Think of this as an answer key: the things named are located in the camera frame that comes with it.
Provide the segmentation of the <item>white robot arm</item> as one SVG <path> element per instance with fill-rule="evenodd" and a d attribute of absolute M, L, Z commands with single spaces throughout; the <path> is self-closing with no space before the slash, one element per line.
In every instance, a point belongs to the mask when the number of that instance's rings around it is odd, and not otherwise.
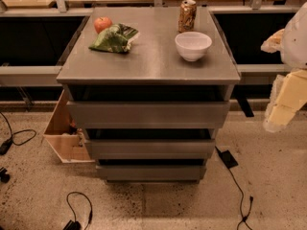
<path fill-rule="evenodd" d="M 286 27 L 261 45 L 267 53 L 280 52 L 281 60 L 292 71 L 278 75 L 273 82 L 263 127 L 268 132 L 285 128 L 298 110 L 307 104 L 307 3 Z"/>

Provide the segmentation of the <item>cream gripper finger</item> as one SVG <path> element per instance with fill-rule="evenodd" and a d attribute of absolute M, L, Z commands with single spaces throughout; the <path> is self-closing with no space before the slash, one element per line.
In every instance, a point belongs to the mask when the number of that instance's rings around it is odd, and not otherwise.
<path fill-rule="evenodd" d="M 268 104 L 265 111 L 263 128 L 268 132 L 283 130 L 295 116 L 295 112 L 284 105 Z"/>

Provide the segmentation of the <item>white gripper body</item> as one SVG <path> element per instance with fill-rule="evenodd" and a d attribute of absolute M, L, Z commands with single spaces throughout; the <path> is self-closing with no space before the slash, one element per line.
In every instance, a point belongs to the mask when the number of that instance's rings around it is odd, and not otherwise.
<path fill-rule="evenodd" d="M 307 104 L 307 71 L 296 70 L 286 76 L 278 75 L 273 82 L 268 110 L 285 106 L 297 112 Z"/>

